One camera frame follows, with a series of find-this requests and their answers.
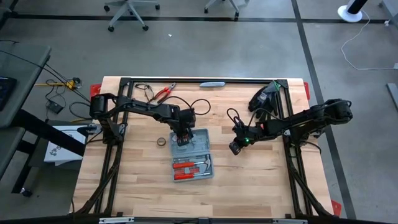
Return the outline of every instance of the gray floor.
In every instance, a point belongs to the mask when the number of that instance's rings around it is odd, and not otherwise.
[[[297,0],[304,19],[337,19],[336,9],[345,0]],[[236,1],[241,17],[294,18],[290,0]],[[371,19],[387,19],[378,0],[370,0],[364,10]],[[21,14],[103,16],[104,1],[20,0]],[[142,16],[231,17],[228,2],[203,13],[206,0],[163,0],[161,10],[138,7]],[[0,30],[0,39],[49,45],[50,64],[67,77],[80,77],[81,91],[88,95],[92,83],[108,75],[187,76],[187,77],[298,77],[312,86],[296,23],[276,22],[193,22],[149,21],[143,32],[136,21],[118,22],[115,32],[107,31],[106,21],[64,21],[9,19]],[[398,82],[398,70],[358,71],[348,65],[341,45],[363,24],[305,24],[311,55],[324,99],[344,98],[353,102],[354,119],[333,127],[356,216],[362,220],[397,222],[398,156],[395,126],[398,112],[385,84]],[[368,25],[361,36],[346,48],[357,67],[392,67],[398,62],[398,35],[393,26]],[[38,82],[51,78],[43,72]],[[36,87],[24,108],[45,118],[46,88]],[[310,104],[316,104],[311,88]],[[67,103],[79,99],[70,92]],[[88,109],[77,107],[88,114]],[[67,110],[52,119],[75,119]],[[325,174],[333,200],[342,202],[340,188],[328,152],[320,139]],[[59,215],[68,212],[77,173],[59,169],[34,170],[28,184],[31,198],[10,195],[24,162],[16,154],[0,181],[0,218]]]

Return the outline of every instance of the pliers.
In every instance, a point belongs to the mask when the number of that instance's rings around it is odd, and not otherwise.
[[[163,102],[166,99],[166,97],[168,97],[170,95],[170,93],[172,92],[172,89],[174,89],[175,85],[176,85],[176,83],[172,83],[168,87],[165,87],[163,90],[160,90],[158,93],[156,93],[153,100],[158,99],[158,97],[160,97],[163,93],[166,93],[161,99],[159,99],[157,101],[157,103]]]

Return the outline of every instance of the tool case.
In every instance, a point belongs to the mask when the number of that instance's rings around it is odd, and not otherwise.
[[[170,133],[174,182],[209,179],[214,176],[208,130],[196,129],[192,130],[192,134],[193,138],[188,144],[178,146],[175,133]]]

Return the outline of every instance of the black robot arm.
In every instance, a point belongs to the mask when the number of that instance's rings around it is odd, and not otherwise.
[[[233,154],[238,155],[243,147],[258,141],[275,139],[286,131],[290,132],[292,144],[300,145],[310,134],[318,138],[330,124],[345,124],[350,121],[353,118],[350,106],[351,102],[347,100],[328,100],[288,118],[256,122],[255,127],[246,126],[235,117],[232,130],[236,137],[229,144],[229,148]]]
[[[108,111],[108,100],[115,103],[115,107]],[[97,119],[103,128],[103,142],[116,144],[121,139],[127,124],[116,124],[111,117],[118,112],[128,111],[153,117],[160,123],[166,123],[177,135],[177,144],[183,146],[193,137],[191,128],[195,127],[195,110],[193,108],[181,110],[177,105],[161,103],[152,105],[143,101],[130,99],[126,96],[115,96],[111,93],[95,95],[91,98],[90,116]]]

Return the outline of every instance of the wooden tabletop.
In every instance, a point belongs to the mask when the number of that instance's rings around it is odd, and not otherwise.
[[[308,109],[303,80],[287,80],[294,113]],[[104,77],[101,93],[116,95],[119,81],[120,77]],[[169,83],[150,85],[157,93]],[[257,142],[244,148],[238,156],[234,156],[228,147],[235,134],[226,110],[235,108],[247,124],[252,115],[248,111],[248,102],[261,87],[227,84],[223,88],[206,89],[199,88],[197,83],[177,83],[173,89],[172,95],[189,103],[198,98],[206,98],[211,103],[208,114],[197,116],[195,128],[209,131],[215,169],[212,179],[174,183],[168,144],[169,126],[151,117],[130,113],[113,213],[123,212],[124,216],[134,217],[281,218],[286,213],[294,215],[282,138]],[[133,97],[146,101],[144,90],[135,88]],[[182,109],[187,107],[175,98],[167,103],[179,105]],[[208,109],[204,102],[194,107],[197,113]],[[166,138],[165,146],[156,144],[160,137]],[[101,142],[93,142],[86,147],[73,196],[77,210],[98,186],[105,150],[106,145]],[[309,188],[325,209],[333,212],[319,151],[308,144],[302,147],[302,151]],[[298,189],[300,204],[305,211],[302,193]],[[106,190],[102,209],[107,198]]]

